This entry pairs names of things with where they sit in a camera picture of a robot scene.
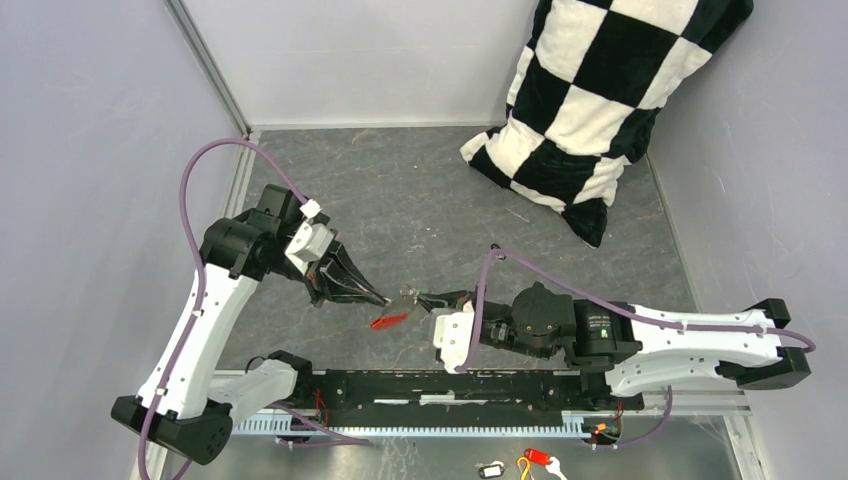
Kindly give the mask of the red key tag with keyring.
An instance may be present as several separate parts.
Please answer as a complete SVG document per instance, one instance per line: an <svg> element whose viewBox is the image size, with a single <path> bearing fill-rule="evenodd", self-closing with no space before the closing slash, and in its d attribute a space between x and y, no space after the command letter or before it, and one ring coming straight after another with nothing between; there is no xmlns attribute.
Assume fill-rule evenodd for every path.
<svg viewBox="0 0 848 480"><path fill-rule="evenodd" d="M370 329L379 331L399 325L414 313L416 307L415 295L401 295L385 306L380 315L371 322Z"/></svg>

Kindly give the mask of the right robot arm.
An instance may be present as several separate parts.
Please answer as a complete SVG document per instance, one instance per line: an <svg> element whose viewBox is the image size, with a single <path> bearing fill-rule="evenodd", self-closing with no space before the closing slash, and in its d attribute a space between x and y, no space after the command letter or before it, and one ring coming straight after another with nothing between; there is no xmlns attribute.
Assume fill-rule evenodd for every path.
<svg viewBox="0 0 848 480"><path fill-rule="evenodd" d="M580 400L602 408L615 397L693 379L727 379L742 390L791 388L811 373L806 352L780 336L785 303L767 299L737 313L665 312L556 294L536 282L509 305L485 302L480 344L549 359L577 371Z"/></svg>

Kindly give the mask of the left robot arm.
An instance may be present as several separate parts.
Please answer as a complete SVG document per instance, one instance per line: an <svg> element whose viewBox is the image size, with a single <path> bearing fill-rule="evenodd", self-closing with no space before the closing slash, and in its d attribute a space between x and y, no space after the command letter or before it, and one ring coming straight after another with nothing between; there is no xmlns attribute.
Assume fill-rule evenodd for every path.
<svg viewBox="0 0 848 480"><path fill-rule="evenodd" d="M329 219L293 192L265 187L256 207L217 220L199 249L192 291L156 368L111 416L148 440L199 464L218 457L234 428L277 401L306 405L314 394L309 361L285 352L222 385L212 380L247 300L269 274L301 283L311 303L372 304L388 298L355 266Z"/></svg>

